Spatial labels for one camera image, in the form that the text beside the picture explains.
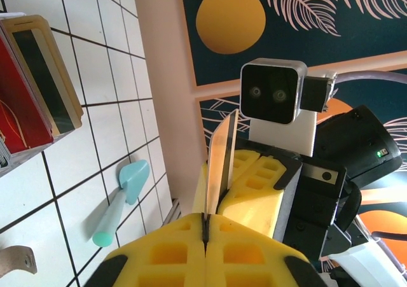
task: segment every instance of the camera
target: camera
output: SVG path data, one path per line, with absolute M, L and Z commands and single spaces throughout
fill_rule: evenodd
M 248 118 L 288 125 L 298 116 L 307 66 L 259 58 L 240 70 L 240 111 Z

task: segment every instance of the yellow foam block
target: yellow foam block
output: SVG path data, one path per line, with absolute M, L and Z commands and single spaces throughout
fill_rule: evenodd
M 204 287 L 201 214 L 189 214 L 110 253 L 128 257 L 113 287 Z
M 238 179 L 257 159 L 260 154 L 251 150 L 235 150 L 233 157 L 233 181 Z M 206 184 L 208 176 L 208 165 L 201 166 L 192 213 L 203 213 L 205 211 Z
M 300 252 L 224 216 L 212 215 L 209 226 L 206 286 L 298 286 L 284 258 L 307 262 Z
M 272 237 L 284 194 L 273 186 L 286 170 L 273 157 L 259 158 L 233 182 L 217 213 Z

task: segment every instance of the turquoise tool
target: turquoise tool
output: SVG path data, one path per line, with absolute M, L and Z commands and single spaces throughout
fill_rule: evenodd
M 130 205 L 136 203 L 149 173 L 150 167 L 145 160 L 128 164 L 120 170 L 119 182 L 121 190 L 114 196 L 112 203 L 110 203 L 93 234 L 92 239 L 96 246 L 107 247 L 111 245 L 125 202 Z

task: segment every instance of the beige wall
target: beige wall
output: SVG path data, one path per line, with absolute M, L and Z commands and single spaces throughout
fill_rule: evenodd
M 239 82 L 193 88 L 182 1 L 136 0 L 136 4 L 171 194 L 180 199 L 186 214 L 192 207 L 200 166 L 206 160 L 195 99 L 236 92 Z M 406 67 L 406 57 L 407 52 L 394 53 L 313 69 L 333 69 L 339 73 L 400 69 Z

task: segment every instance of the turquoise handle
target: turquoise handle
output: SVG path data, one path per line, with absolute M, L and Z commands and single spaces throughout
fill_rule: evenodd
M 113 242 L 114 233 L 116 233 L 117 227 L 119 226 L 125 201 L 126 191 L 119 190 L 93 234 L 92 240 L 96 246 L 108 247 Z

